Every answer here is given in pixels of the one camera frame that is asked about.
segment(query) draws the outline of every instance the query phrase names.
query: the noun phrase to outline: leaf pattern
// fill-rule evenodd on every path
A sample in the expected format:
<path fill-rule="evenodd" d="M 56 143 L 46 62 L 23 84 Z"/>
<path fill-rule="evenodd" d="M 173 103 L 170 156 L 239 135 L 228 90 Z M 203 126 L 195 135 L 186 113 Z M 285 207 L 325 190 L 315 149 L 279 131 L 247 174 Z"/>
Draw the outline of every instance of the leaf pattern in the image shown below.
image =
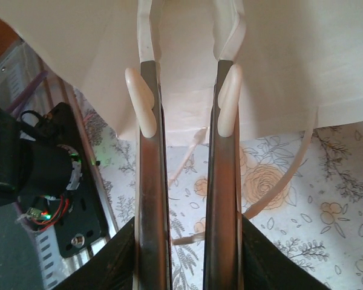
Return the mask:
<path fill-rule="evenodd" d="M 81 104 L 90 143 L 96 160 L 101 161 L 103 186 L 121 228 L 135 213 L 136 145 L 119 140 L 86 100 Z M 303 133 L 285 134 L 241 143 L 243 210 L 277 182 L 275 178 L 273 182 L 266 178 L 271 179 L 273 173 L 285 174 L 302 137 Z M 177 168 L 186 150 L 186 147 L 168 147 L 168 168 Z M 258 170 L 266 166 L 274 168 L 270 175 L 256 176 L 258 182 L 247 179 L 252 172 L 260 174 Z M 197 146 L 169 191 L 173 238 L 204 228 L 207 169 L 208 144 L 205 144 Z M 250 180 L 255 182 L 253 186 L 245 186 Z M 269 209 L 252 222 L 270 240 L 275 240 L 274 244 L 294 263 L 329 288 L 363 289 L 362 127 L 353 124 L 315 130 L 301 167 Z M 347 249 L 347 253 L 343 254 L 342 249 Z M 202 289 L 203 253 L 203 242 L 172 246 L 173 289 Z"/>

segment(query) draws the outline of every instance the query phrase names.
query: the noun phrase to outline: shiny metal strip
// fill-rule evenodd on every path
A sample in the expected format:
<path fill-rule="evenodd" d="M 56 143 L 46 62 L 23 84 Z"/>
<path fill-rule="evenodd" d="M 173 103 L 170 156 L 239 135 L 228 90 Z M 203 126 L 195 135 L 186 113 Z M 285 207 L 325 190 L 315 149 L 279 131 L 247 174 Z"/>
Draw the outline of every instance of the shiny metal strip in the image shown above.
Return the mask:
<path fill-rule="evenodd" d="M 139 164 L 139 289 L 171 289 L 171 247 L 164 119 L 156 63 L 141 63 L 141 76 L 154 94 L 157 131 L 140 133 Z"/>
<path fill-rule="evenodd" d="M 203 289 L 237 289 L 239 283 L 239 124 L 235 125 L 233 134 L 227 138 L 221 137 L 217 128 L 220 112 L 218 94 L 232 64 L 228 60 L 218 62 L 211 112 Z"/>

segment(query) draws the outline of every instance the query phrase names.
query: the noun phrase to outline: metal frame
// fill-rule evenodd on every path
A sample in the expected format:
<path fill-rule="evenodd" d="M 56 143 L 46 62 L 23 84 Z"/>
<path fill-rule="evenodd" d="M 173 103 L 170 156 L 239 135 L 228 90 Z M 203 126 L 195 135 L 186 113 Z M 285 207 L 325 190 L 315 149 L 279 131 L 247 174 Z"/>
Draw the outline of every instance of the metal frame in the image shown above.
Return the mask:
<path fill-rule="evenodd" d="M 203 289 L 237 289 L 240 285 L 239 119 L 230 137 L 218 133 L 218 95 L 232 61 L 218 62 L 211 112 Z"/>
<path fill-rule="evenodd" d="M 8 72 L 16 65 L 20 65 L 24 72 L 19 80 L 22 82 L 20 84 L 22 86 L 26 86 L 27 83 L 32 80 L 32 77 L 34 77 L 39 71 L 46 68 L 43 61 L 38 59 L 34 51 L 21 40 L 16 41 L 13 45 L 11 45 L 6 53 L 0 57 L 0 82 L 8 77 Z M 94 164 L 90 166 L 90 171 L 99 192 L 99 198 L 109 229 L 106 238 L 99 239 L 90 247 L 68 259 L 63 259 L 59 254 L 56 233 L 53 227 L 36 237 L 30 235 L 36 246 L 36 251 L 38 252 L 44 288 L 53 289 L 73 272 L 78 270 L 82 265 L 86 264 L 93 255 L 98 253 L 103 246 L 106 245 L 110 238 L 117 233 L 119 228 L 113 216 L 113 211 L 109 205 L 99 170 L 95 165 L 96 159 L 94 152 L 88 141 L 87 133 L 82 121 L 82 113 L 79 109 L 72 87 L 67 85 L 50 70 L 48 78 L 44 81 L 44 86 L 41 85 L 38 87 L 31 102 L 41 114 L 46 114 L 59 102 L 65 102 L 71 105 L 80 137 L 82 139 L 82 144 L 85 149 L 86 158 L 89 163 Z"/>
<path fill-rule="evenodd" d="M 139 140 L 138 288 L 172 289 L 164 113 L 156 62 L 142 62 L 141 76 L 154 95 L 157 130 L 152 138 L 140 132 Z"/>

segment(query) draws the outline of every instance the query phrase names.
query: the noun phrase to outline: white cable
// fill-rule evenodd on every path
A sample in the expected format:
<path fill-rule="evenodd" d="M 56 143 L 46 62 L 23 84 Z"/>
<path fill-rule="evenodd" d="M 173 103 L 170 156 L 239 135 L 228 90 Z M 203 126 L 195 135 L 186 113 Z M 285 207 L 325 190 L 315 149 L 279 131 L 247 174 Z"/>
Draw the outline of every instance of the white cable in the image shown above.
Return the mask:
<path fill-rule="evenodd" d="M 315 128 L 315 123 L 316 123 L 316 116 L 317 116 L 317 111 L 315 112 L 314 118 L 309 122 L 308 128 L 305 131 L 304 138 L 302 139 L 300 148 L 298 149 L 295 159 L 290 165 L 288 171 L 276 183 L 276 185 L 269 190 L 268 193 L 266 193 L 259 201 L 252 204 L 252 206 L 246 210 L 244 215 L 247 219 L 252 219 L 258 213 L 263 211 L 263 209 L 267 207 L 267 205 L 282 192 L 285 186 L 293 178 L 293 175 L 297 172 L 298 168 L 301 165 L 301 162 L 303 161 L 304 155 L 307 152 L 308 146 L 310 144 L 310 140 L 312 139 L 313 129 Z"/>
<path fill-rule="evenodd" d="M 181 174 L 184 166 L 186 165 L 188 159 L 191 157 L 196 146 L 204 142 L 204 139 L 206 139 L 206 133 L 207 127 L 203 127 L 195 133 L 192 144 L 189 146 L 187 153 L 184 155 L 183 161 L 180 163 L 175 173 L 170 178 L 168 178 L 168 188 L 170 188 L 170 186 L 175 182 L 176 178 L 178 178 L 178 176 Z"/>
<path fill-rule="evenodd" d="M 249 207 L 244 213 L 247 219 L 254 218 L 258 213 L 260 213 L 277 195 L 281 193 L 281 191 L 285 188 L 285 186 L 290 182 L 293 175 L 297 172 L 298 167 L 301 165 L 303 161 L 304 155 L 307 152 L 308 146 L 312 139 L 313 129 L 316 127 L 317 120 L 317 109 L 314 112 L 314 117 L 309 122 L 308 128 L 305 131 L 304 138 L 302 139 L 300 148 L 290 165 L 288 171 L 284 174 L 284 176 L 276 183 L 276 185 L 269 190 L 259 201 L 254 203 L 251 207 Z M 172 241 L 173 245 L 184 245 L 187 243 L 194 243 L 204 240 L 204 232 L 194 234 L 189 237 L 182 237 Z"/>
<path fill-rule="evenodd" d="M 27 219 L 29 218 L 28 214 L 26 213 L 22 213 L 16 220 L 15 220 L 15 223 L 18 224 L 21 222 L 22 219 Z"/>

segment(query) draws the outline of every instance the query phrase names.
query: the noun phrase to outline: black electric motor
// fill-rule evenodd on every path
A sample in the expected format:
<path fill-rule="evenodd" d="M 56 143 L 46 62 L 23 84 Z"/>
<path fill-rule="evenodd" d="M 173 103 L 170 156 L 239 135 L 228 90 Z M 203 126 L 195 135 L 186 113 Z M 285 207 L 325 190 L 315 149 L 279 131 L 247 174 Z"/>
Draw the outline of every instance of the black electric motor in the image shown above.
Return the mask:
<path fill-rule="evenodd" d="M 22 139 L 21 131 L 35 138 Z M 34 127 L 0 109 L 0 206 L 18 196 L 59 196 L 67 188 L 73 160 L 66 148 L 49 144 Z"/>

